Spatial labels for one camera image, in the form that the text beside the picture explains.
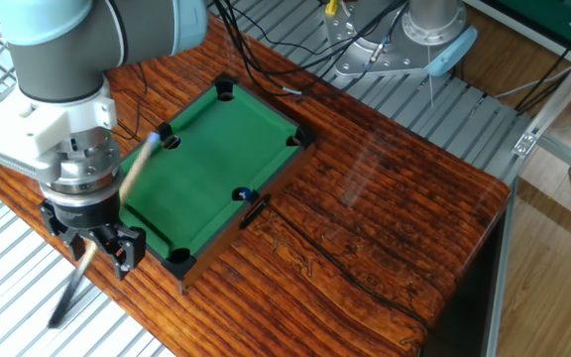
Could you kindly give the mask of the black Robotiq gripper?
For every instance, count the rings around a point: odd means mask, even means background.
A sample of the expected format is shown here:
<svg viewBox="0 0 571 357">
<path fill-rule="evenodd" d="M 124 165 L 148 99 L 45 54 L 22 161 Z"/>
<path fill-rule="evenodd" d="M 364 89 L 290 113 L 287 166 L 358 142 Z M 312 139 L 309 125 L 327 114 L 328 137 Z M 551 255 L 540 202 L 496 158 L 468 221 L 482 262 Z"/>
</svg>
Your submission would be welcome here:
<svg viewBox="0 0 571 357">
<path fill-rule="evenodd" d="M 44 199 L 39 204 L 39 211 L 49 233 L 66 246 L 74 261 L 78 261 L 86 251 L 80 231 L 93 228 L 90 239 L 110 259 L 116 278 L 122 281 L 146 255 L 146 231 L 117 223 L 120 220 L 120 203 L 118 193 L 81 207 Z"/>
</svg>

